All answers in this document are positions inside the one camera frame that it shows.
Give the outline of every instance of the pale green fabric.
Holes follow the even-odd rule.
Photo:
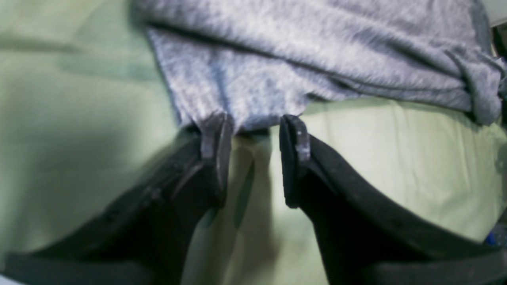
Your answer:
[[[69,234],[185,141],[131,16],[126,0],[0,0],[0,254]],[[498,125],[383,99],[316,102],[303,120],[435,224],[481,240],[504,208]],[[234,139],[226,207],[199,225],[184,284],[327,283],[270,131]]]

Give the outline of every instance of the folded fabric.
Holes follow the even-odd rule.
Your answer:
[[[504,66],[479,0],[137,0],[181,126],[236,131],[313,99],[382,96],[499,115]]]

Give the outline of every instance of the gray fabric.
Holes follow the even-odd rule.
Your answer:
[[[182,126],[276,124],[314,98],[500,113],[504,67],[478,0],[137,0]]]

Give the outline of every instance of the light green bedsheet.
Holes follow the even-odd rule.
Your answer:
[[[126,0],[0,0],[0,255],[69,234],[185,141],[132,15]],[[498,125],[385,99],[315,102],[302,118],[428,221],[480,241],[504,209]],[[196,230],[183,284],[327,283],[270,132],[234,139],[227,205]]]

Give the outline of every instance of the gray cloth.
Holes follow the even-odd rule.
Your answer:
[[[236,131],[313,99],[382,96],[500,113],[504,67],[478,0],[137,0],[182,126]]]

